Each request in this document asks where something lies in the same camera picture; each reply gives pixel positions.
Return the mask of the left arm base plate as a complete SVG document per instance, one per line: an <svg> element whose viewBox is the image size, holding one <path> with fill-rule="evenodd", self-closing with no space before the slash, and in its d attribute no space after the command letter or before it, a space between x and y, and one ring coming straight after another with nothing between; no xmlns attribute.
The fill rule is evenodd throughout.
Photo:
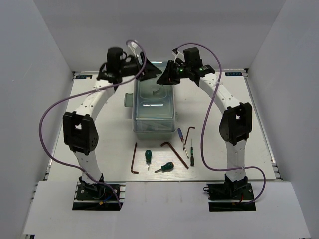
<svg viewBox="0 0 319 239"><path fill-rule="evenodd" d="M73 200L73 211L119 211L118 200L114 195L116 193L121 206L124 203L125 198L125 183L111 183L110 189L107 186L101 186L98 191L88 189L80 182L77 182L74 200Z"/></svg>

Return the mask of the long thin brown hex key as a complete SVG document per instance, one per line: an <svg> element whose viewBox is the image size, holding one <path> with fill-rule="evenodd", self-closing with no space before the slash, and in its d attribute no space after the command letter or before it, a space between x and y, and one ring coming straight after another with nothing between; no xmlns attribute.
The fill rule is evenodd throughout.
<svg viewBox="0 0 319 239"><path fill-rule="evenodd" d="M130 167L130 171L132 174L136 174L138 175L139 172L134 170L134 162L135 162L135 156L136 156L136 150L137 150L137 143L135 143L134 145L134 150L133 150L133 156L132 156L132 161L131 161L131 167Z"/></svg>

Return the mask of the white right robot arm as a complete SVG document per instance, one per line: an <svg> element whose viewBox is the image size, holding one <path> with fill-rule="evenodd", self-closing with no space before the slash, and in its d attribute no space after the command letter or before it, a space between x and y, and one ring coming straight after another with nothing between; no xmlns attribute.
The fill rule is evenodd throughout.
<svg viewBox="0 0 319 239"><path fill-rule="evenodd" d="M167 62L157 80L159 85L177 85L182 79L190 79L211 97L222 114L219 133L225 141L227 168L225 192L232 199L243 193L248 178L245 172L245 146L252 131L252 106L235 98L221 83L220 76L210 65L204 65L196 47L183 52L184 59L176 57Z"/></svg>

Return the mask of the large brown hex key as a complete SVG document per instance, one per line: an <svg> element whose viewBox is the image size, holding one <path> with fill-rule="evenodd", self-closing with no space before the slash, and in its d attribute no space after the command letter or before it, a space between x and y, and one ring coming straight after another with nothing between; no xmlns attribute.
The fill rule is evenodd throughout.
<svg viewBox="0 0 319 239"><path fill-rule="evenodd" d="M189 166L186 164L186 162L183 160L183 158L179 155L179 153L175 150L175 148L169 142L164 142L160 146L161 147L168 146L171 149L171 151L175 154L175 156L180 160L180 162L183 164L183 166L186 169L189 169Z"/></svg>

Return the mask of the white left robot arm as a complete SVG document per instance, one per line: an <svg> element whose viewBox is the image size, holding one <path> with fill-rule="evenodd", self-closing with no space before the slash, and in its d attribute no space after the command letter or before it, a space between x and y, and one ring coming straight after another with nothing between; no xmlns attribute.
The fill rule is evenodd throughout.
<svg viewBox="0 0 319 239"><path fill-rule="evenodd" d="M98 167L95 148L99 136L95 120L107 100L115 93L117 84L124 77L134 76L138 72L139 80L148 80L162 71L152 64L143 53L139 57L128 55L120 47L108 49L107 61L99 69L94 91L74 111L63 115L64 143L75 154L79 166L83 169L81 182L89 184L88 193L95 199L105 194L103 174Z"/></svg>

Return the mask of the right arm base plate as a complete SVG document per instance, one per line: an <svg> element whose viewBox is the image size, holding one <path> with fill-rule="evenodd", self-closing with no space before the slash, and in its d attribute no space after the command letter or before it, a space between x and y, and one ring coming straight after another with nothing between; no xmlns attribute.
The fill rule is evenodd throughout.
<svg viewBox="0 0 319 239"><path fill-rule="evenodd" d="M256 211L252 185L231 193L224 183L207 184L203 191L208 194L208 206L210 212L249 212Z"/></svg>

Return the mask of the blue red precision screwdriver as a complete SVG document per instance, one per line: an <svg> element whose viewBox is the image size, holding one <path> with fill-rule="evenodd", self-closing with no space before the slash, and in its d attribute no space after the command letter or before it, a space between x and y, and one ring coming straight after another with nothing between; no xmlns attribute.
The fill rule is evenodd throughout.
<svg viewBox="0 0 319 239"><path fill-rule="evenodd" d="M181 141L181 143L182 143L182 145L183 145L183 150L184 150L184 152L185 152L185 155L186 155L187 159L189 159L189 154L188 154L188 152L187 152L187 150L186 150L185 141L184 141L183 134L182 134L182 131L181 131L180 128L177 129L177 133L178 133L178 136L179 136L179 138L180 138L180 141Z"/></svg>

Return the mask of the black green precision screwdriver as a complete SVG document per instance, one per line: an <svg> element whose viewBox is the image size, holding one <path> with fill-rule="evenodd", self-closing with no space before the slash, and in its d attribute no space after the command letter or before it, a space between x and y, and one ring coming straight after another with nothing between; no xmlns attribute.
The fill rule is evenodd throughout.
<svg viewBox="0 0 319 239"><path fill-rule="evenodd" d="M192 139L191 139L191 146L190 146L190 166L194 167L194 152L193 152Z"/></svg>

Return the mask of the green plastic toolbox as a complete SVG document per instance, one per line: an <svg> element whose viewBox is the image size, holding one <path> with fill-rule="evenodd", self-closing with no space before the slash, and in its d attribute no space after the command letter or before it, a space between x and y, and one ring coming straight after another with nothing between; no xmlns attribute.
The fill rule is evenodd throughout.
<svg viewBox="0 0 319 239"><path fill-rule="evenodd" d="M176 132L174 86L159 85L154 78L134 82L132 99L133 132L140 140L168 140Z"/></svg>

